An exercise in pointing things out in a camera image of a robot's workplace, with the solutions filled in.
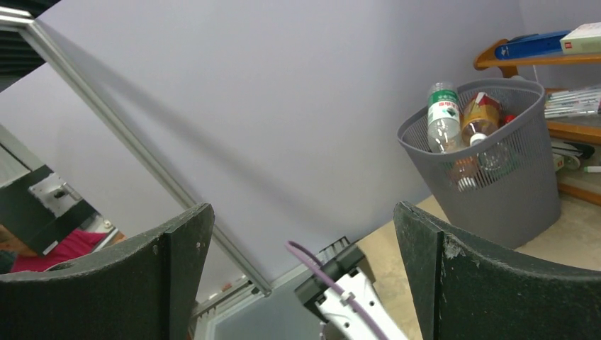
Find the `green label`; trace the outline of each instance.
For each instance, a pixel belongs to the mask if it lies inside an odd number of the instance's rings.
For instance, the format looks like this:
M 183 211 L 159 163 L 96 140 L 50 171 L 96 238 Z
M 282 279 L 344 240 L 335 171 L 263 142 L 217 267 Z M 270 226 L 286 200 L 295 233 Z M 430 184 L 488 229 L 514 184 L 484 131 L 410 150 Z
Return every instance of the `green label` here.
M 459 106 L 459 98 L 457 97 L 457 93 L 453 90 L 440 90 L 434 92 L 430 98 L 428 98 L 428 106 L 432 106 L 432 104 L 438 103 L 439 101 L 452 101 Z
M 428 125 L 440 118 L 459 122 L 459 98 L 455 91 L 436 91 L 428 98 Z

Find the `bottle label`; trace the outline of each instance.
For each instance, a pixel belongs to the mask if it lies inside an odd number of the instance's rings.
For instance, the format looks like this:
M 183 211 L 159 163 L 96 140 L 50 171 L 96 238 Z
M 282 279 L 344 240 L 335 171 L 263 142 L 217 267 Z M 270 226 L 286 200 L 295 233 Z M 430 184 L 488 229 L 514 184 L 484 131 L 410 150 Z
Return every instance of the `bottle label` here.
M 493 131 L 495 131 L 499 128 L 500 118 L 501 104 L 499 101 L 484 92 L 478 92 L 464 110 L 464 120 L 461 129 L 464 129 L 473 122 L 480 121 L 483 128 L 485 124 L 488 124 L 494 126 Z
M 459 122 L 459 112 L 459 98 L 455 91 L 436 91 L 428 98 L 428 125 L 440 118 L 451 118 Z

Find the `aluminum frame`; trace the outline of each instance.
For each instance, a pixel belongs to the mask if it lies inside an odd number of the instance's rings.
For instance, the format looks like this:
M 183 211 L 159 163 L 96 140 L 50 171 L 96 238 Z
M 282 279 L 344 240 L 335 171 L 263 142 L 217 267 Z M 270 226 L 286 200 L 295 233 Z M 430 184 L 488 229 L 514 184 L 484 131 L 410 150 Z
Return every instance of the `aluminum frame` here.
M 135 158 L 154 176 L 163 188 L 184 209 L 198 204 L 162 163 L 144 146 L 118 117 L 116 112 L 95 91 L 85 76 L 77 70 L 55 41 L 33 20 L 27 11 L 0 7 L 0 30 L 19 33 L 25 41 L 60 75 L 75 93 L 92 109 L 108 129 L 128 148 Z M 252 281 L 263 295 L 271 294 L 272 286 L 238 250 L 215 223 L 213 241 Z

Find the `red cloth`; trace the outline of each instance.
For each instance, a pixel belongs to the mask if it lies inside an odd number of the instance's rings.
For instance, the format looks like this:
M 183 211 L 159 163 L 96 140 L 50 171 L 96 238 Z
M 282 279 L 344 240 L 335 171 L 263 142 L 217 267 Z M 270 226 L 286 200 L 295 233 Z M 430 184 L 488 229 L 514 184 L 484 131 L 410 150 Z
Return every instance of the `red cloth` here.
M 106 234 L 75 229 L 44 257 L 17 255 L 11 273 L 45 271 L 55 264 L 89 254 L 105 236 Z

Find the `floor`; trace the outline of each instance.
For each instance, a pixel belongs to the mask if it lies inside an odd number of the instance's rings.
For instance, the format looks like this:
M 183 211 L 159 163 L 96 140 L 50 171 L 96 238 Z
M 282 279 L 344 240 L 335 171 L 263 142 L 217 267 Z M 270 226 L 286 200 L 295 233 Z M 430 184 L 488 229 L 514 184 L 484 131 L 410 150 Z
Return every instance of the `floor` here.
M 233 314 L 216 327 L 215 340 L 318 340 L 319 319 L 309 313 L 294 289 L 305 272 L 275 289 L 270 297 Z

